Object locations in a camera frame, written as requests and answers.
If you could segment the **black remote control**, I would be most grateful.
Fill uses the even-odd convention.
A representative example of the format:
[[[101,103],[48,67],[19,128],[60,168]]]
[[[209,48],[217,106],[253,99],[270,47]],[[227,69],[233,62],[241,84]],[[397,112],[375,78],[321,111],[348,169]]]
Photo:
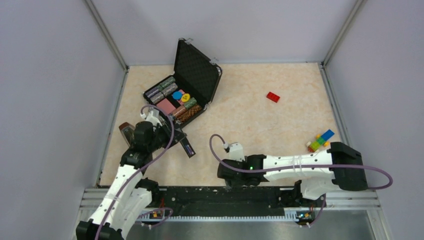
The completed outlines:
[[[181,146],[183,147],[185,153],[189,158],[193,157],[196,152],[194,151],[192,145],[190,144],[189,140],[185,137],[180,141]]]

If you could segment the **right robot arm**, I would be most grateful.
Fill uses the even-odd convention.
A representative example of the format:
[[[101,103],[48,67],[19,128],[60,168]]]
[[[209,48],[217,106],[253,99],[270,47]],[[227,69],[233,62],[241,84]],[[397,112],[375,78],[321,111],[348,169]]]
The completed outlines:
[[[242,148],[228,151],[217,169],[217,177],[230,186],[258,186],[282,179],[300,182],[293,192],[299,206],[336,190],[364,191],[369,188],[362,155],[342,142],[332,142],[330,148],[293,156],[253,154],[241,158]]]

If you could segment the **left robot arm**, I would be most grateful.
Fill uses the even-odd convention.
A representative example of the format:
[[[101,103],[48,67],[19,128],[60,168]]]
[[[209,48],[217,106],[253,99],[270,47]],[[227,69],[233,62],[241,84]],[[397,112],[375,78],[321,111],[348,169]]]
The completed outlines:
[[[76,226],[78,240],[124,240],[147,207],[160,202],[159,185],[144,178],[159,149],[166,152],[187,135],[178,124],[153,118],[127,132],[129,146],[121,157],[115,179],[103,200],[88,218]]]

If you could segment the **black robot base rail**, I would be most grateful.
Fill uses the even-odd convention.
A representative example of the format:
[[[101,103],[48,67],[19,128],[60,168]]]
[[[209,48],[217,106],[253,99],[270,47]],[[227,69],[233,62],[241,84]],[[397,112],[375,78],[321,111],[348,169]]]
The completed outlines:
[[[326,197],[303,198],[294,186],[156,186],[152,202],[138,218],[157,226],[169,222],[294,222],[310,226],[326,207]]]

